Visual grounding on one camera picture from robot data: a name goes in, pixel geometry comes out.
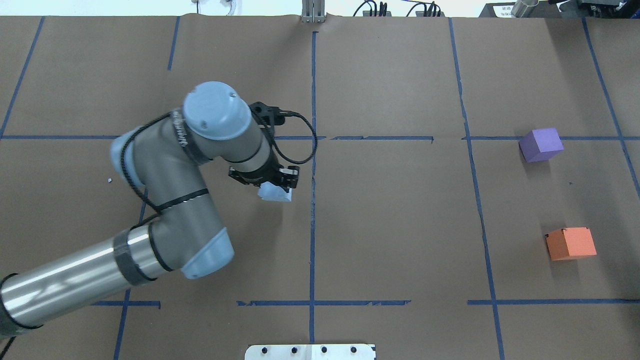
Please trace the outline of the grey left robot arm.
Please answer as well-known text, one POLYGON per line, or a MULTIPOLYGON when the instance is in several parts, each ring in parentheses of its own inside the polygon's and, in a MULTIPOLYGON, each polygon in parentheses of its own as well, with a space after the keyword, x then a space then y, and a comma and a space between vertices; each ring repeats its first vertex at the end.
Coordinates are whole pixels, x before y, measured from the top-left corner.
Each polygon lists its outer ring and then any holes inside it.
POLYGON ((289 159, 274 127, 299 112, 247 104, 224 82, 198 84, 182 105, 117 137, 110 159, 154 212, 110 239, 1 280, 1 338, 12 339, 68 313, 179 270, 194 280, 219 271, 234 249, 201 166, 220 157, 228 176, 270 183, 284 194, 298 184, 301 161, 289 159))

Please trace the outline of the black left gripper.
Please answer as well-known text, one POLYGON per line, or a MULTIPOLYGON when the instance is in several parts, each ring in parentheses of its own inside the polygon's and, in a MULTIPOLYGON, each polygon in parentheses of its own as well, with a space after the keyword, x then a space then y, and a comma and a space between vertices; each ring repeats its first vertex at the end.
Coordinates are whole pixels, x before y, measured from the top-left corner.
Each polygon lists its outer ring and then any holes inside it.
POLYGON ((276 160, 269 160, 253 171, 239 171, 229 166, 228 176, 243 185, 259 187, 263 183, 271 183, 290 193, 298 186, 300 167, 284 167, 276 160))

